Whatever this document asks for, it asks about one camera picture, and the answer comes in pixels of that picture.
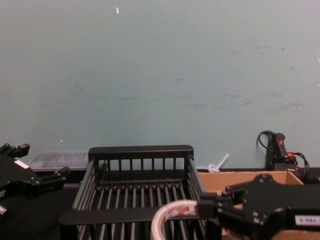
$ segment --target teal wall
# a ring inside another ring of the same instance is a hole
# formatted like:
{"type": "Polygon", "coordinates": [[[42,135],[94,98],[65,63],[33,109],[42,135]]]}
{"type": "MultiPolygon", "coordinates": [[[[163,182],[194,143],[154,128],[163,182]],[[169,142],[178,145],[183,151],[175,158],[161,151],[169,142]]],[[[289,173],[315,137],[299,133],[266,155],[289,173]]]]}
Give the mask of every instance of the teal wall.
{"type": "Polygon", "coordinates": [[[270,129],[320,166],[318,57],[319,0],[2,0],[0,141],[258,168],[270,129]]]}

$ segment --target black table surface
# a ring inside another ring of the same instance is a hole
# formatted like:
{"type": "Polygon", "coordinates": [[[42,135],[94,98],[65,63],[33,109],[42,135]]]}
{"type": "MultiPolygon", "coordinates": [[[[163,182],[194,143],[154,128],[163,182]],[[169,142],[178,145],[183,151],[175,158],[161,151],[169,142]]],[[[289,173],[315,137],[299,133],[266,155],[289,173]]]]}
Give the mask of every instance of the black table surface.
{"type": "Polygon", "coordinates": [[[71,209],[77,192],[77,188],[66,188],[35,199],[4,199],[0,204],[8,214],[0,217],[0,239],[59,240],[58,218],[71,209]]]}

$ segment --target cardboard box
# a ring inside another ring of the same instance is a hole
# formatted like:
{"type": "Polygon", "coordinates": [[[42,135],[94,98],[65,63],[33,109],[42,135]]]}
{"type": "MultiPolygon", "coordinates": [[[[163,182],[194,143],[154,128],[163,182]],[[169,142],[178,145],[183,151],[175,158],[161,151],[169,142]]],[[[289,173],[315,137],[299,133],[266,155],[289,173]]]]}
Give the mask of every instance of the cardboard box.
{"type": "MultiPolygon", "coordinates": [[[[199,173],[203,186],[207,192],[218,193],[227,186],[252,181],[257,175],[269,174],[280,184],[303,185],[303,183],[290,171],[254,171],[254,172],[219,172],[199,173]]],[[[275,235],[272,240],[320,240],[319,232],[284,230],[275,235]]],[[[222,240],[230,240],[226,231],[222,230],[222,240]]]]}

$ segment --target white sticker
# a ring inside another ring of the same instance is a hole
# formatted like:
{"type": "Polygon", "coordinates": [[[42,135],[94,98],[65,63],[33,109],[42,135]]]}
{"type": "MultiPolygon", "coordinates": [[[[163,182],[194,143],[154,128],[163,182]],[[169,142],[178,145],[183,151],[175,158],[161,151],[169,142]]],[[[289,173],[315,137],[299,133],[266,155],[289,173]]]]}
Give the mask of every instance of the white sticker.
{"type": "Polygon", "coordinates": [[[317,215],[295,215],[297,226],[320,226],[320,216],[317,215]]]}
{"type": "Polygon", "coordinates": [[[0,198],[4,197],[6,194],[6,190],[0,191],[0,198]]]}
{"type": "Polygon", "coordinates": [[[16,164],[18,164],[20,167],[23,167],[24,169],[27,169],[29,168],[29,166],[25,163],[23,163],[22,161],[20,160],[17,160],[17,161],[14,161],[16,164]]]}

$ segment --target black plastic basket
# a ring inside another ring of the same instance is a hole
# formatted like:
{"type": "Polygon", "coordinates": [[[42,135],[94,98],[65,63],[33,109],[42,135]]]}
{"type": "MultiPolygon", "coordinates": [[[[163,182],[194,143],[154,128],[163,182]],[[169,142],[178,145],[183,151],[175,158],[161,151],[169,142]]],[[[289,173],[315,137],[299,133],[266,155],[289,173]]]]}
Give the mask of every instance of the black plastic basket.
{"type": "MultiPolygon", "coordinates": [[[[156,211],[197,200],[204,188],[189,145],[94,147],[72,206],[59,219],[62,240],[150,239],[156,211]]],[[[205,222],[185,217],[165,225],[166,239],[204,239],[205,222]]]]}

